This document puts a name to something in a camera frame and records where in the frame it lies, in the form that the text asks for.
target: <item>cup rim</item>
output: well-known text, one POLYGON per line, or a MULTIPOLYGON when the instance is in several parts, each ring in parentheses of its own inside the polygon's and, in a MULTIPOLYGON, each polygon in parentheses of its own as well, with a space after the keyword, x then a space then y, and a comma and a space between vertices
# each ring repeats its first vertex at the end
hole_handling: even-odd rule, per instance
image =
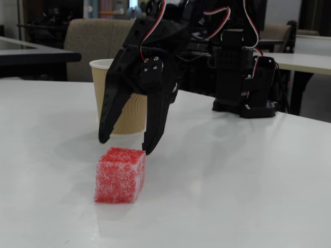
POLYGON ((96 69, 100 69, 100 70, 108 70, 112 64, 112 62, 114 61, 114 59, 112 58, 108 58, 108 59, 97 59, 97 60, 93 60, 89 63, 89 65, 92 68, 96 68, 96 69), (103 65, 98 65, 98 62, 103 62, 103 61, 111 61, 111 63, 109 64, 109 66, 103 66, 103 65))

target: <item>wall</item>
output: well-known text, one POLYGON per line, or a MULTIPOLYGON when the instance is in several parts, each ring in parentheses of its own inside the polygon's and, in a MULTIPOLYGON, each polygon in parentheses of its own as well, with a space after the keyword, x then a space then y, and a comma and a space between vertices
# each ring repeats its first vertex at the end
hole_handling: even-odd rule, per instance
POLYGON ((265 23, 286 24, 299 20, 301 0, 268 0, 265 23))
MULTIPOLYGON (((3 3, 3 19, 5 26, 5 36, 8 38, 19 39, 17 1, 0 0, 3 3)), ((22 0, 20 0, 21 23, 24 22, 22 0)), ((22 38, 24 39, 24 30, 22 29, 22 38)))
POLYGON ((4 0, 0 0, 0 25, 4 23, 4 0))

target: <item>white wire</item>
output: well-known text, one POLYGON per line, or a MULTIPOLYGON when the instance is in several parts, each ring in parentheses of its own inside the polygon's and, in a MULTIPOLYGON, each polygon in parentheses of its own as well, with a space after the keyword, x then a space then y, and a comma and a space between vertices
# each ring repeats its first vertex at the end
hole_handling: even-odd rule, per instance
POLYGON ((147 38, 154 32, 154 30, 156 29, 156 27, 159 25, 159 23, 161 22, 162 18, 163 18, 163 15, 164 15, 164 12, 166 11, 166 5, 167 5, 167 0, 163 0, 163 4, 164 4, 164 8, 163 8, 163 5, 162 5, 162 8, 163 8, 163 11, 161 13, 161 17, 159 19, 159 21, 156 23, 156 25, 154 26, 154 28, 152 29, 152 31, 143 39, 142 43, 147 40, 147 38))
POLYGON ((260 50, 258 50, 256 48, 253 48, 253 50, 256 51, 259 54, 259 57, 263 56, 263 53, 260 50))
POLYGON ((214 11, 205 11, 205 12, 203 12, 203 13, 204 13, 206 16, 207 16, 207 15, 212 16, 212 15, 217 14, 217 13, 219 13, 219 12, 223 12, 223 11, 225 11, 225 10, 227 10, 227 9, 228 9, 227 7, 222 7, 222 8, 216 9, 216 10, 214 10, 214 11))
POLYGON ((227 10, 228 10, 228 13, 227 13, 227 18, 225 19, 225 20, 223 20, 223 24, 221 24, 219 27, 218 27, 218 29, 216 29, 210 36, 208 36, 207 38, 206 38, 206 40, 210 40, 210 39, 212 39, 215 35, 217 35, 217 33, 218 32, 220 32, 220 30, 224 27, 224 25, 227 23, 227 21, 229 20, 229 18, 230 18, 230 15, 231 15, 231 9, 228 7, 227 8, 227 10))
POLYGON ((249 15, 248 15, 248 13, 247 13, 246 6, 245 6, 246 0, 243 0, 243 3, 244 3, 244 11, 245 11, 246 17, 247 17, 247 19, 248 19, 250 25, 252 26, 252 28, 253 28, 253 30, 254 30, 256 36, 257 36, 257 42, 256 42, 256 44, 255 44, 254 46, 252 46, 252 47, 251 47, 251 46, 247 46, 247 47, 244 46, 244 48, 252 49, 252 48, 255 48, 255 47, 259 44, 259 39, 260 39, 260 38, 259 38, 258 31, 255 29, 254 24, 253 24, 251 18, 249 17, 249 15))
POLYGON ((260 60, 260 58, 257 58, 257 61, 255 62, 252 79, 255 78, 255 74, 256 74, 256 71, 257 71, 257 68, 258 68, 259 60, 260 60))

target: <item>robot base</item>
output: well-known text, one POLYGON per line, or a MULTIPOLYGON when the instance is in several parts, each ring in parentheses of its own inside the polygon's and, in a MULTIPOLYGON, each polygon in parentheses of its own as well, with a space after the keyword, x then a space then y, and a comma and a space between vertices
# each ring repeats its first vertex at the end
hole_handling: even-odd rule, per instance
POLYGON ((265 107, 250 108, 247 104, 239 107, 233 107, 224 105, 215 100, 213 111, 239 114, 240 118, 245 119, 272 118, 276 116, 276 106, 272 101, 267 101, 265 107))

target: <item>chair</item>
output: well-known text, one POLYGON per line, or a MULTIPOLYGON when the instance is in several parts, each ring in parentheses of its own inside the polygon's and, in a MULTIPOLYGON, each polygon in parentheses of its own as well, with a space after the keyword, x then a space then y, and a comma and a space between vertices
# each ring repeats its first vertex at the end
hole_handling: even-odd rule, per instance
POLYGON ((82 60, 67 63, 68 81, 92 82, 89 62, 114 58, 132 25, 133 21, 129 20, 73 20, 68 28, 64 49, 81 53, 82 60))
POLYGON ((266 24, 264 30, 260 32, 261 39, 283 40, 282 45, 275 46, 275 53, 283 53, 286 50, 286 44, 290 37, 292 26, 266 24))

